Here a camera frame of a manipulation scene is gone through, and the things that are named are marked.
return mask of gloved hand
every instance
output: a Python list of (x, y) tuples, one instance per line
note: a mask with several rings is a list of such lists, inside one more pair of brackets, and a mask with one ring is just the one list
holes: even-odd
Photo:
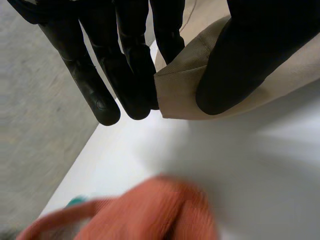
[(218, 115), (320, 32), (319, 0), (227, 0), (231, 19), (210, 53), (196, 91), (198, 107)]
[[(141, 120), (151, 109), (159, 109), (153, 77), (156, 70), (144, 35), (148, 0), (9, 2), (27, 21), (39, 24), (101, 124), (118, 122), (120, 110), (93, 65), (80, 23), (126, 113)], [(169, 63), (185, 46), (179, 34), (185, 0), (151, 0), (151, 5), (156, 41)], [(117, 24), (124, 54), (118, 44)]]

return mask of gray floor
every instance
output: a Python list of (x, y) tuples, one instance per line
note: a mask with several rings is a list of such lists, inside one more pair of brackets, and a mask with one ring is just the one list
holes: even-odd
[[(0, 3), (0, 22), (1, 229), (39, 215), (98, 123), (38, 26), (7, 1)], [(149, 16), (146, 41), (153, 40)]]

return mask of white surface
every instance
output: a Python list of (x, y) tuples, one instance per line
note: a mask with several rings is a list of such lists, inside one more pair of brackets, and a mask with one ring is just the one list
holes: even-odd
[(97, 127), (43, 213), (165, 173), (208, 193), (222, 240), (318, 240), (319, 93), (317, 81), (215, 121), (162, 119), (159, 111), (134, 121), (121, 109), (119, 123)]

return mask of beige paper bag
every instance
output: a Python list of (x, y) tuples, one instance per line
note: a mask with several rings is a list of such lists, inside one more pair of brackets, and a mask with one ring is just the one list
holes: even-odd
[(210, 52), (229, 18), (227, 1), (197, 0), (181, 32), (187, 46), (166, 67), (158, 54), (155, 65), (157, 70), (161, 70), (154, 75), (154, 80), (164, 118), (209, 120), (237, 115), (320, 79), (318, 34), (281, 64), (244, 101), (219, 115), (211, 116), (202, 112), (196, 104), (196, 89), (206, 69)]

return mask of orange cloth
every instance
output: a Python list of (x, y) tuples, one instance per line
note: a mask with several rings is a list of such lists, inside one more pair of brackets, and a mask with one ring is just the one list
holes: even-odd
[(39, 239), (43, 232), (87, 218), (91, 220), (75, 240), (218, 239), (204, 193), (193, 185), (158, 176), (118, 198), (92, 200), (41, 217), (17, 240)]

